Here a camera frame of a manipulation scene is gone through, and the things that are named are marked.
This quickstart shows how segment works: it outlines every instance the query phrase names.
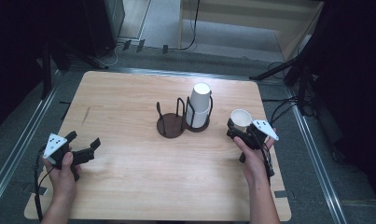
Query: white cup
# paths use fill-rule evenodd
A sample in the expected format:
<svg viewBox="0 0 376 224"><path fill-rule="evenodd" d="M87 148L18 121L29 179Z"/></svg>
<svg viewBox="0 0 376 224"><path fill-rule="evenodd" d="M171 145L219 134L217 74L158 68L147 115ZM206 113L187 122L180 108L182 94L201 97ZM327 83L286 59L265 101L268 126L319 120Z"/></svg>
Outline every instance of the white cup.
<svg viewBox="0 0 376 224"><path fill-rule="evenodd" d="M248 127L252 122L251 115L244 109L233 110L230 118L234 123L234 127L243 132L245 132L246 127Z"/></svg>
<svg viewBox="0 0 376 224"><path fill-rule="evenodd" d="M208 109L210 102L211 89L203 82L197 83L190 96L190 103L195 112L201 113Z"/></svg>
<svg viewBox="0 0 376 224"><path fill-rule="evenodd" d="M210 111L209 107L204 112L196 112L195 111L193 124L191 125L191 127L192 128L201 128L204 125L205 121L207 120L207 116L208 116L209 111ZM187 111L187 124L188 124L188 126L190 126L190 124L191 124L192 116L193 116L193 110L188 105L188 111Z"/></svg>

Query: white triangular marker plate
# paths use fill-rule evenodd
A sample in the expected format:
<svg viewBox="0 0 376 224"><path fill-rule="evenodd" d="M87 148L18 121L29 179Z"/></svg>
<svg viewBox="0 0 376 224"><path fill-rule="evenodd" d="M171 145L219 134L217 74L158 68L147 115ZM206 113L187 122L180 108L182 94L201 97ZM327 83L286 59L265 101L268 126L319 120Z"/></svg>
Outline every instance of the white triangular marker plate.
<svg viewBox="0 0 376 224"><path fill-rule="evenodd" d="M46 144L45 152L43 153L43 158L48 159L51 163L55 163L55 160L52 159L50 156L57 151L60 147L62 147L67 140L63 137L60 137L57 134L51 133L48 143Z"/></svg>
<svg viewBox="0 0 376 224"><path fill-rule="evenodd" d="M280 139L267 120L252 119L252 123L255 125L255 127L257 127L258 130L272 137L273 139L275 139L275 141L278 141Z"/></svg>

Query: carpeted floor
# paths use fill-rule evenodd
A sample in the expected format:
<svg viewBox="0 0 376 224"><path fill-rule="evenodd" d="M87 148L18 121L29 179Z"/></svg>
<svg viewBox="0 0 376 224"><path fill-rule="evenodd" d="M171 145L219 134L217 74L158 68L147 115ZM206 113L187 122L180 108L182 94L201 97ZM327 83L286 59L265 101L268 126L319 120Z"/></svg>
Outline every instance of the carpeted floor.
<svg viewBox="0 0 376 224"><path fill-rule="evenodd" d="M102 61L107 63L112 63L113 60L115 60L113 52L102 58ZM69 71L61 72L61 83L49 109L35 130L21 160L16 161L19 163L17 169L0 198L0 223L37 223L37 220L28 220L23 215L24 207L30 197L30 193L24 188L34 182L33 165L37 151L47 141L49 133L57 133L63 123L62 117L68 105L60 104L60 101L71 102L83 74L93 70L75 58L72 58L72 62ZM215 74L223 78L242 79L259 75L267 71L269 66L273 64L190 52L170 51L162 54L161 49L144 49L137 53L136 48L131 46L125 51L118 49L118 62L109 70L139 68L163 70L167 71L164 73L169 74L177 71L178 75ZM278 74L258 83L263 99L288 97L286 87L280 79L282 76L283 74ZM0 170L39 104L41 88L41 85L36 87L0 128ZM279 103L264 103L268 119L278 105ZM376 198L364 174L352 165L339 165L334 162L319 122L313 117L306 117L306 120L339 195L346 219L350 223L376 223ZM292 218L287 223L333 223L294 111L289 110L274 123L274 126L282 139L277 142L276 150L292 211ZM70 223L103 223L103 221L71 220Z"/></svg>

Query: wooden board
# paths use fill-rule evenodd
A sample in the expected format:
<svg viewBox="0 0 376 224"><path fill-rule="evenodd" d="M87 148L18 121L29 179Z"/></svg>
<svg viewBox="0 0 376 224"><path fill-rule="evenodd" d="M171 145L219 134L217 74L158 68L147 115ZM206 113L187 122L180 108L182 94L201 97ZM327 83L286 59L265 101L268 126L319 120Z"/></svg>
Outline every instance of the wooden board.
<svg viewBox="0 0 376 224"><path fill-rule="evenodd" d="M198 82L209 84L214 109L202 133L185 130L175 139L156 128L161 111L175 113ZM77 131L71 146L85 148L100 137L95 160L82 165L71 218L124 220L249 219L248 188L241 151L226 136L235 108L265 119L258 86L250 81L88 72L59 135ZM275 151L272 191L284 190ZM41 197L46 212L49 193ZM275 199L281 220L291 218L287 198ZM36 218L34 196L25 216Z"/></svg>

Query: round dark wooden base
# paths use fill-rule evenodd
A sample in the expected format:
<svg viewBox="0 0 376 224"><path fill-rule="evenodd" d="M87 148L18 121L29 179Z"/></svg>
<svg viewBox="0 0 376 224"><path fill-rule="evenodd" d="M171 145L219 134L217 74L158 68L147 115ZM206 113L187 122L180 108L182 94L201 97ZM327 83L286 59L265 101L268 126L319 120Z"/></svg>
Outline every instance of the round dark wooden base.
<svg viewBox="0 0 376 224"><path fill-rule="evenodd" d="M166 138L176 138L181 135L185 130L185 125L182 125L182 117L176 114L169 113L163 115L165 132L163 128L163 122L161 119L158 120L158 132Z"/></svg>
<svg viewBox="0 0 376 224"><path fill-rule="evenodd" d="M192 128L190 127L190 125L188 125L188 123L184 120L184 126L186 129L188 129L189 131L191 132L194 132L194 133L199 133L199 132L202 132L204 131L205 129L207 129L208 125L210 124L210 119L208 118L207 122L204 123L204 125L202 125L201 128Z"/></svg>

